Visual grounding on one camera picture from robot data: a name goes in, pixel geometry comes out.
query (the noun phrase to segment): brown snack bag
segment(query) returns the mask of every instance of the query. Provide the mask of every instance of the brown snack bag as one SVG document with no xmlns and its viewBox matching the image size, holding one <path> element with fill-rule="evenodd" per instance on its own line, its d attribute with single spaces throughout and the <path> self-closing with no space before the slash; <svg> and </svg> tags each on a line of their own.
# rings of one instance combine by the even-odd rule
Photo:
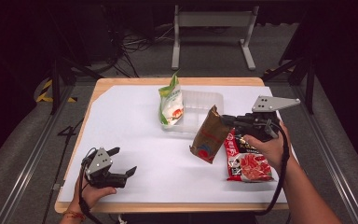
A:
<svg viewBox="0 0 358 224">
<path fill-rule="evenodd" d="M 194 138 L 193 146 L 190 147 L 191 153 L 212 164 L 229 131 L 230 128 L 223 124 L 214 105 Z"/>
</svg>

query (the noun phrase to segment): person's right hand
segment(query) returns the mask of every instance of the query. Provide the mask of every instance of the person's right hand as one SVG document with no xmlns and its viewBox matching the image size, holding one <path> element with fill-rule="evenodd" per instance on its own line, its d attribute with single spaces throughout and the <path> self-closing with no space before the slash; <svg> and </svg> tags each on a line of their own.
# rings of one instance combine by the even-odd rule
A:
<svg viewBox="0 0 358 224">
<path fill-rule="evenodd" d="M 292 157 L 292 146 L 290 143 L 290 137 L 289 132 L 284 126 L 283 122 L 280 122 L 281 127 L 284 131 L 284 133 L 287 136 L 289 151 L 290 151 L 290 157 Z M 281 173 L 281 162 L 282 162 L 282 153 L 283 153 L 283 137 L 281 132 L 279 132 L 279 137 L 275 139 L 271 139 L 265 143 L 261 142 L 257 138 L 251 136 L 251 135 L 245 135 L 243 137 L 245 141 L 251 145 L 252 147 L 257 148 L 258 151 L 260 151 L 264 157 L 266 157 L 268 164 L 272 166 L 278 174 Z"/>
</svg>

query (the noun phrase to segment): transparent plastic tray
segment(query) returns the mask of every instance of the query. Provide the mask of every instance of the transparent plastic tray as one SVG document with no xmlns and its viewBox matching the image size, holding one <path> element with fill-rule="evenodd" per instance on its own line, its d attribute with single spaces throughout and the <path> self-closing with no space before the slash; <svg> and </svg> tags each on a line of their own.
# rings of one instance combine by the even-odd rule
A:
<svg viewBox="0 0 358 224">
<path fill-rule="evenodd" d="M 216 105 L 219 114 L 224 113 L 223 95 L 217 92 L 182 90 L 185 112 L 174 124 L 161 124 L 163 130 L 177 133 L 197 133 L 209 110 Z"/>
</svg>

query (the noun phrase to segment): green and white snack bag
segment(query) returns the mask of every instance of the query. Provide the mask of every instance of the green and white snack bag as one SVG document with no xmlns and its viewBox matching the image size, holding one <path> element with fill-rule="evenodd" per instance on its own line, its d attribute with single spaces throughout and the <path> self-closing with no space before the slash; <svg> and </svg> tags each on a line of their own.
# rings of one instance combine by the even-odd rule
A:
<svg viewBox="0 0 358 224">
<path fill-rule="evenodd" d="M 161 98 L 159 104 L 159 120 L 162 124 L 175 124 L 184 113 L 183 96 L 179 79 L 175 72 L 169 86 L 158 89 Z"/>
</svg>

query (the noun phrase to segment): human arm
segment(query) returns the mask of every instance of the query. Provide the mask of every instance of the human arm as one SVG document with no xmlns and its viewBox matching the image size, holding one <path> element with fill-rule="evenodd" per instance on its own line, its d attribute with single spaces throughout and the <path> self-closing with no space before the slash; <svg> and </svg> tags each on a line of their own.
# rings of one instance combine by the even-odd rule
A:
<svg viewBox="0 0 358 224">
<path fill-rule="evenodd" d="M 341 223 L 293 157 L 287 128 L 282 122 L 281 127 L 287 136 L 288 145 L 290 147 L 290 158 L 286 166 L 283 191 L 286 195 L 294 223 Z M 244 139 L 249 145 L 263 153 L 268 163 L 278 174 L 281 172 L 283 152 L 283 138 L 281 133 L 279 133 L 279 138 L 272 139 L 266 143 L 250 135 L 245 135 Z"/>
<path fill-rule="evenodd" d="M 110 195 L 110 194 L 116 194 L 116 189 L 114 189 L 114 188 L 107 187 L 107 188 L 103 188 L 103 189 L 96 189 L 87 183 L 84 176 L 82 176 L 82 178 L 83 178 L 82 197 L 83 197 L 84 201 L 86 201 L 89 208 L 93 207 L 102 197 Z M 70 202 L 67 211 L 71 211 L 74 214 L 83 215 L 83 212 L 81 211 L 80 205 L 79 205 L 79 181 L 80 181 L 80 177 L 76 181 L 74 198 Z M 81 218 L 75 217 L 76 215 L 74 215 L 74 214 L 70 214 L 70 213 L 64 214 L 62 216 L 60 224 L 81 223 L 81 221 L 82 221 Z"/>
</svg>

